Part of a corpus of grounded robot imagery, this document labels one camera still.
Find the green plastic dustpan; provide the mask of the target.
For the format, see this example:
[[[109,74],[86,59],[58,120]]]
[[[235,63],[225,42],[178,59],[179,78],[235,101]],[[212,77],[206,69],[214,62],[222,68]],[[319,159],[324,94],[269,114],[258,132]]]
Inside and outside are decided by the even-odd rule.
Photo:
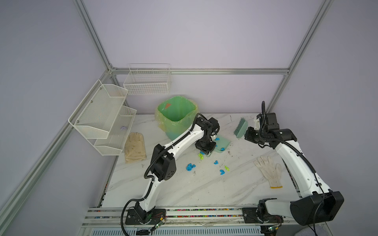
[[[229,146],[229,144],[231,143],[230,140],[222,137],[222,136],[217,136],[214,140],[213,140],[215,143],[216,143],[216,146],[215,146],[215,149],[207,156],[211,156],[211,154],[213,153],[222,153],[224,152],[227,147]]]

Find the green hand brush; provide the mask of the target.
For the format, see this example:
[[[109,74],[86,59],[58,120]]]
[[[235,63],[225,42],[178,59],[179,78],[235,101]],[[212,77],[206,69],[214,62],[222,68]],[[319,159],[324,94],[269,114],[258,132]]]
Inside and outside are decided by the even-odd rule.
[[[245,118],[241,118],[238,126],[236,127],[234,131],[234,135],[236,136],[236,138],[238,139],[242,138],[245,135],[248,129],[248,126],[249,126],[248,121]]]

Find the robot right arm white black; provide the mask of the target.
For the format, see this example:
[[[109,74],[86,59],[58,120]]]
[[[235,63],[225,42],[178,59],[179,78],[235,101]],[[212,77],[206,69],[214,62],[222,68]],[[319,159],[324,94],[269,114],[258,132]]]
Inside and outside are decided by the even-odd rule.
[[[267,113],[265,103],[255,119],[254,127],[248,127],[245,140],[260,148],[269,147],[283,160],[299,195],[298,200],[268,198],[259,201],[258,215],[293,218],[305,226],[332,221],[342,204],[343,195],[333,191],[306,158],[298,140],[290,129],[281,129],[275,113]]]

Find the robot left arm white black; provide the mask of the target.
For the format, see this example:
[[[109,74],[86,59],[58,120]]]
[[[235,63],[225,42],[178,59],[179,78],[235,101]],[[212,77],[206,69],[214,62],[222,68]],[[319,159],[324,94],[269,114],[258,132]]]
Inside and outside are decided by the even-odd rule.
[[[140,224],[149,223],[156,215],[156,201],[161,190],[161,184],[171,179],[176,173],[176,157],[179,157],[191,145],[205,155],[210,155],[216,148],[215,139],[220,130],[217,119],[207,119],[201,113],[195,115],[192,125],[170,143],[154,147],[150,165],[144,173],[149,184],[143,197],[130,199],[123,211],[132,210],[127,219],[136,218]]]

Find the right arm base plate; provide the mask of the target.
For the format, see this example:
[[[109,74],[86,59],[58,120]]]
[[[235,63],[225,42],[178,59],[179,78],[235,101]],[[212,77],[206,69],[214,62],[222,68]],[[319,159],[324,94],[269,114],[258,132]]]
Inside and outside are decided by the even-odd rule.
[[[242,215],[245,223],[268,224],[268,223],[283,223],[283,218],[277,215],[270,215],[264,213],[257,207],[242,208]]]

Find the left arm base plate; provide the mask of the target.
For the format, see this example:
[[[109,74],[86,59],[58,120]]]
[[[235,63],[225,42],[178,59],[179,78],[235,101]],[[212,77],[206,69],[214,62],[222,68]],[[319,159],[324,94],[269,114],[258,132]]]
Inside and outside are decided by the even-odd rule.
[[[129,209],[124,223],[126,225],[156,225],[165,219],[166,209],[152,209],[147,213],[138,212],[135,209]]]

